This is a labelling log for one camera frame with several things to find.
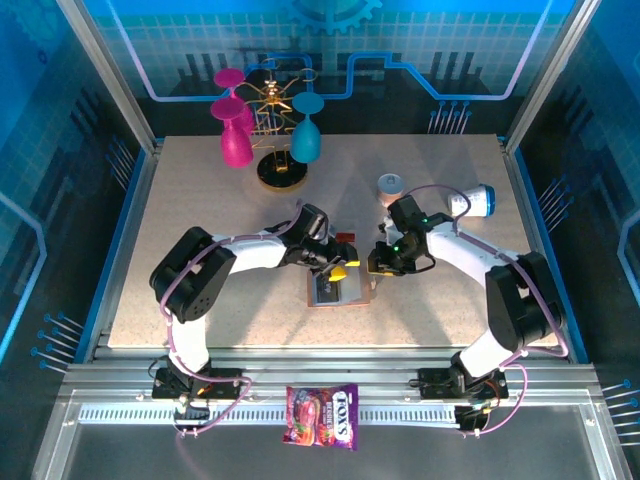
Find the black vip credit card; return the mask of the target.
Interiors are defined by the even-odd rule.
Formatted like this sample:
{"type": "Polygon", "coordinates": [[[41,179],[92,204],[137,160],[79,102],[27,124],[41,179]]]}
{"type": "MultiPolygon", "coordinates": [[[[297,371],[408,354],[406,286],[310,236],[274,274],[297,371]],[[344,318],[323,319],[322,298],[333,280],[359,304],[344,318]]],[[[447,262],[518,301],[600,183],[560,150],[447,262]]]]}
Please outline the black vip credit card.
{"type": "Polygon", "coordinates": [[[332,282],[319,277],[313,279],[313,303],[315,305],[334,305],[340,302],[340,282],[332,282]]]}

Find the tan leather card holder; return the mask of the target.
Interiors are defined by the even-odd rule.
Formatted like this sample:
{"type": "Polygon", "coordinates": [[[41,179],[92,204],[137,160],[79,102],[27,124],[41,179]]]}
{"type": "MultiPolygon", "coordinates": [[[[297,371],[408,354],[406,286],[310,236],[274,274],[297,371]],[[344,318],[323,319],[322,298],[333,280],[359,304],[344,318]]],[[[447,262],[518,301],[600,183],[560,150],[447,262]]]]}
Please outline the tan leather card holder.
{"type": "Polygon", "coordinates": [[[315,305],[313,303],[312,273],[307,274],[307,305],[311,308],[361,306],[370,303],[371,290],[368,273],[363,269],[348,269],[347,276],[340,282],[340,302],[334,305],[315,305]]]}

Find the small tin can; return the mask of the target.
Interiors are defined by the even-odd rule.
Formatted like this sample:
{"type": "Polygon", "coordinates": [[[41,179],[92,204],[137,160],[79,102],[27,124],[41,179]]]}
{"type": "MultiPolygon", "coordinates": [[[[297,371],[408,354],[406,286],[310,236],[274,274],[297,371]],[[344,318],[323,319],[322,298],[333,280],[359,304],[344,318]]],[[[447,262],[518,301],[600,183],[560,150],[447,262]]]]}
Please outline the small tin can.
{"type": "Polygon", "coordinates": [[[401,198],[404,192],[405,182],[397,174],[386,173],[377,181],[377,198],[385,208],[401,198]]]}

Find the white cup with blue lid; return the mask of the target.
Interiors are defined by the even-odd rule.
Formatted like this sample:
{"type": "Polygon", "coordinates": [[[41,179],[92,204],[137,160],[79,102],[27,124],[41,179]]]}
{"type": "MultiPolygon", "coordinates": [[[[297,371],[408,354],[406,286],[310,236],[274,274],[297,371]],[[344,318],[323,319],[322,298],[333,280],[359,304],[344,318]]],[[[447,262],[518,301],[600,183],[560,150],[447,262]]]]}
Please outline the white cup with blue lid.
{"type": "Polygon", "coordinates": [[[491,185],[479,184],[462,194],[451,194],[448,207],[454,217],[490,217],[496,210],[496,191],[491,185]]]}

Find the blue wine glass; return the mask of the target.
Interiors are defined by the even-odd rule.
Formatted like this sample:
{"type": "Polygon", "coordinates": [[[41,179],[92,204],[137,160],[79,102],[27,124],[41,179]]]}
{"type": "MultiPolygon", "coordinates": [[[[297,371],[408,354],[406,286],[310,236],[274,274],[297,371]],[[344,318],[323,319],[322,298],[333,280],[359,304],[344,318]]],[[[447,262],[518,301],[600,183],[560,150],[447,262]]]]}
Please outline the blue wine glass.
{"type": "Polygon", "coordinates": [[[324,100],[314,92],[302,92],[293,97],[292,106],[304,118],[293,130],[290,152],[299,163],[310,164],[321,154],[321,133],[311,119],[324,108],[324,100]]]}

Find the large pink wine glass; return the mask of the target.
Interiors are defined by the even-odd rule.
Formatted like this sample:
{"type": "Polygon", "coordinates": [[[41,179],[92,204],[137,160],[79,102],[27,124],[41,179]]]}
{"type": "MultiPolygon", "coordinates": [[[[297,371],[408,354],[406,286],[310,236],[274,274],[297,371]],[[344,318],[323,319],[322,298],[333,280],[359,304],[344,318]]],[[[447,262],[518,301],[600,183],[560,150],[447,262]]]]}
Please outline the large pink wine glass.
{"type": "Polygon", "coordinates": [[[215,101],[211,115],[223,123],[221,152],[224,162],[231,168],[245,168],[253,161],[249,134],[242,123],[245,104],[238,98],[226,97],[215,101]]]}

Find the Fox's candy bag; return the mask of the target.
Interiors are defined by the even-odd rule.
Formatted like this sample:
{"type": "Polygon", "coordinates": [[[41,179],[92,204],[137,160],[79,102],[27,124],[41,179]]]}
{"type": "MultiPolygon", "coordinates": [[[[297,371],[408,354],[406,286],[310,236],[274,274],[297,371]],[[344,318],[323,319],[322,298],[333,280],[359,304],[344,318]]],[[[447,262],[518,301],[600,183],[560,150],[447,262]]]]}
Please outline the Fox's candy bag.
{"type": "Polygon", "coordinates": [[[303,447],[358,449],[359,388],[286,387],[283,442],[303,447]]]}

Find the small pink wine glass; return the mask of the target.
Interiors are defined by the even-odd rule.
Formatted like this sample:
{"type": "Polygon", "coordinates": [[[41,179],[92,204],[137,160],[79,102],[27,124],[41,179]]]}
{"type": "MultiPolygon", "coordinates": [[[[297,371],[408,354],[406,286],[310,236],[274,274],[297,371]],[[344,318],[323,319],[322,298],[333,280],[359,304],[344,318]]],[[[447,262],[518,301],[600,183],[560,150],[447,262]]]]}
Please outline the small pink wine glass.
{"type": "Polygon", "coordinates": [[[256,126],[253,114],[245,100],[236,93],[236,88],[244,81],[245,74],[241,69],[223,68],[214,75],[214,83],[226,89],[230,98],[239,100],[242,103],[241,113],[233,120],[233,123],[244,130],[247,135],[251,135],[256,126]]]}

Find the aluminium frame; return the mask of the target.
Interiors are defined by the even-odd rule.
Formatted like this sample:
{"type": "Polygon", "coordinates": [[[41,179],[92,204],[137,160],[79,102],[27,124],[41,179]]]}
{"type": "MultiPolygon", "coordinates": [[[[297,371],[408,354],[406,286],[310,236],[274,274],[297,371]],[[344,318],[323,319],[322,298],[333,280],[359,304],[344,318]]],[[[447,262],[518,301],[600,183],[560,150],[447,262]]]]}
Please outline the aluminium frame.
{"type": "MultiPolygon", "coordinates": [[[[483,14],[525,13],[537,8],[537,22],[527,40],[526,49],[501,94],[449,94],[445,81],[436,75],[423,75],[413,64],[403,62],[386,51],[358,51],[344,62],[326,71],[320,82],[321,96],[328,102],[351,102],[361,92],[363,72],[360,62],[374,63],[380,70],[397,70],[411,76],[439,106],[470,103],[488,108],[506,103],[516,89],[519,76],[530,58],[531,50],[556,7],[566,11],[565,21],[543,62],[531,81],[526,95],[512,118],[501,141],[501,155],[510,186],[519,208],[528,241],[549,251],[549,233],[519,154],[519,146],[548,98],[561,71],[573,55],[602,0],[452,0],[455,10],[464,3],[483,14]]],[[[146,405],[159,404],[151,397],[150,382],[142,374],[142,363],[152,356],[148,348],[102,346],[102,327],[114,319],[121,296],[120,281],[133,252],[133,243],[147,204],[152,176],[162,150],[161,141],[153,138],[151,128],[135,102],[117,62],[96,24],[97,12],[85,0],[57,0],[76,37],[105,80],[117,107],[133,131],[139,135],[146,154],[142,170],[125,202],[125,215],[116,230],[116,240],[107,256],[96,301],[91,307],[87,331],[79,349],[79,362],[69,367],[34,468],[40,480],[56,480],[72,472],[79,438],[78,414],[87,404],[146,405]]],[[[566,406],[578,409],[586,439],[584,457],[592,461],[600,478],[629,478],[629,466],[622,445],[613,436],[613,424],[604,410],[604,398],[596,384],[596,371],[586,362],[586,351],[578,337],[578,327],[570,322],[565,330],[570,343],[571,361],[562,364],[536,355],[529,359],[529,389],[532,407],[566,406]]],[[[279,388],[287,385],[324,385],[354,382],[365,389],[365,405],[428,405],[400,385],[407,368],[418,361],[442,366],[442,347],[233,347],[220,350],[224,360],[245,360],[257,368],[254,396],[242,405],[279,405],[279,388]]]]}

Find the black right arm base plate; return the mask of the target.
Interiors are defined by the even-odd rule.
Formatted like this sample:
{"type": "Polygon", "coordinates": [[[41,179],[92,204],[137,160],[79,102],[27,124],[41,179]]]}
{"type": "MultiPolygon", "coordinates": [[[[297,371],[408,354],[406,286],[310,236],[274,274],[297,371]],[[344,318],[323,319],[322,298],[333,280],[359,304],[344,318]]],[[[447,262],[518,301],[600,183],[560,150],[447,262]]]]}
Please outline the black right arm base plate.
{"type": "Polygon", "coordinates": [[[507,399],[509,391],[503,372],[494,370],[481,377],[471,377],[457,367],[422,368],[410,381],[423,400],[507,399]]]}

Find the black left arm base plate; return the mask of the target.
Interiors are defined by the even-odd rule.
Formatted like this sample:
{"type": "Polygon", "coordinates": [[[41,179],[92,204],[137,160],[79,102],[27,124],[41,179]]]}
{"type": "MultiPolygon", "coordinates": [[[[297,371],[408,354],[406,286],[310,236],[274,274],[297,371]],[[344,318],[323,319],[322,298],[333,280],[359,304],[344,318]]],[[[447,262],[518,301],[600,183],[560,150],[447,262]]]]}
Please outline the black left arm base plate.
{"type": "Polygon", "coordinates": [[[196,379],[172,368],[159,368],[155,373],[151,397],[154,400],[177,400],[187,395],[195,400],[235,400],[240,395],[241,380],[237,380],[241,369],[203,369],[200,374],[215,374],[219,381],[196,379]]]}

